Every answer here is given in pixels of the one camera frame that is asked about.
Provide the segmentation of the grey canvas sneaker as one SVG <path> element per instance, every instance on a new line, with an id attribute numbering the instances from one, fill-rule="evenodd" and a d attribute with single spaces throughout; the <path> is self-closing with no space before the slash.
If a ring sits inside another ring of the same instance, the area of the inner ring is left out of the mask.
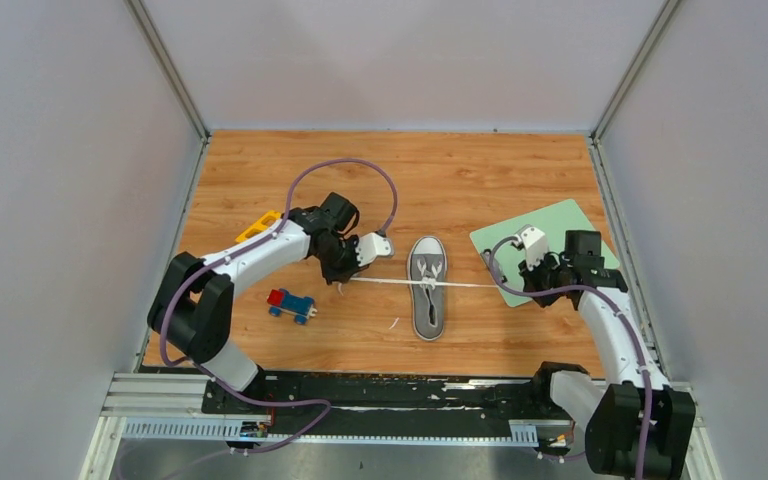
<path id="1" fill-rule="evenodd" d="M 417 240 L 408 257 L 409 260 L 425 258 L 427 261 L 448 261 L 442 241 L 434 236 Z M 442 336 L 445 322 L 445 288 L 429 291 L 422 287 L 409 287 L 412 302 L 412 322 L 417 336 L 424 341 L 434 341 Z"/>

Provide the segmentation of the white shoelace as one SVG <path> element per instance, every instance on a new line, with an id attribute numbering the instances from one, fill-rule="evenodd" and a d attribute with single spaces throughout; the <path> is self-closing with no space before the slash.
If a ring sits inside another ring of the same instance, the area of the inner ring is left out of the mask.
<path id="1" fill-rule="evenodd" d="M 375 284 L 406 285 L 409 287 L 422 287 L 429 291 L 440 288 L 491 288 L 496 289 L 495 285 L 479 284 L 469 282 L 452 282 L 447 278 L 449 262 L 440 260 L 439 262 L 427 261 L 425 258 L 409 260 L 407 263 L 406 277 L 401 278 L 374 278 L 359 277 L 357 274 L 344 276 L 337 280 L 331 280 L 332 284 L 342 285 L 349 282 L 366 282 Z"/>

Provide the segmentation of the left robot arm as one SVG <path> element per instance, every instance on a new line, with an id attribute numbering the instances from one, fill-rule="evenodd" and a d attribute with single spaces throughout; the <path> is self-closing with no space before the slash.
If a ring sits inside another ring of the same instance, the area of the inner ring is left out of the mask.
<path id="1" fill-rule="evenodd" d="M 329 284 L 361 271 L 359 211 L 330 193 L 319 206 L 293 208 L 267 231 L 222 252 L 196 257 L 188 252 L 170 262 L 147 316 L 148 326 L 169 344 L 220 379 L 228 400 L 243 413 L 266 400 L 259 366 L 230 338 L 235 298 L 273 272 L 309 257 L 319 260 Z"/>

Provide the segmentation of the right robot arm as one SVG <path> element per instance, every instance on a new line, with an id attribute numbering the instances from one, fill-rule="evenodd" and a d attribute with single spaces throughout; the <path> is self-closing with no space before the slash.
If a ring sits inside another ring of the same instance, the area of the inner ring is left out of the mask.
<path id="1" fill-rule="evenodd" d="M 607 266 L 600 233 L 568 230 L 563 250 L 554 253 L 546 234 L 527 225 L 515 244 L 525 256 L 518 265 L 525 293 L 541 307 L 570 300 L 591 332 L 606 382 L 600 388 L 580 366 L 545 362 L 530 392 L 535 411 L 552 418 L 565 410 L 583 427 L 584 455 L 597 474 L 680 478 L 696 405 L 645 347 L 627 283 Z"/>

